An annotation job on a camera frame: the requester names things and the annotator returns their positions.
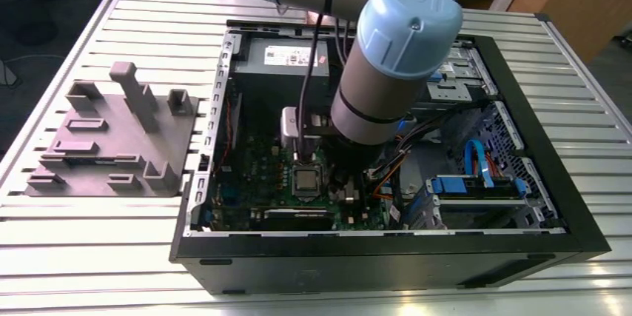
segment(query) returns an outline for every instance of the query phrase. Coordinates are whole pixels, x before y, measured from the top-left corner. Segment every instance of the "sticker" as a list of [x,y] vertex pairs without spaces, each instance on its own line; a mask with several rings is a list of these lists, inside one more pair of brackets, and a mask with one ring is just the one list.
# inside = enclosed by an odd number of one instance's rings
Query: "sticker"
[[393,219],[398,222],[398,218],[401,217],[401,213],[398,212],[394,205],[390,205],[390,210],[388,212],[390,213],[390,216],[393,217]]
[[[309,47],[266,46],[264,64],[268,66],[306,67],[309,51]],[[317,67],[317,52],[314,56],[314,67]]]

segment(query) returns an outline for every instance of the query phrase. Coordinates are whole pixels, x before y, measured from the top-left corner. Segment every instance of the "robot end effector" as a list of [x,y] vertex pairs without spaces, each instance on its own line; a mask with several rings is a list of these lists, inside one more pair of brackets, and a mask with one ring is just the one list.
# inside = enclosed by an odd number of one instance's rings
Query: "robot end effector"
[[454,0],[269,1],[357,20],[330,108],[341,137],[329,148],[354,162],[348,170],[362,170],[393,138],[426,79],[448,56],[462,23],[461,7]]

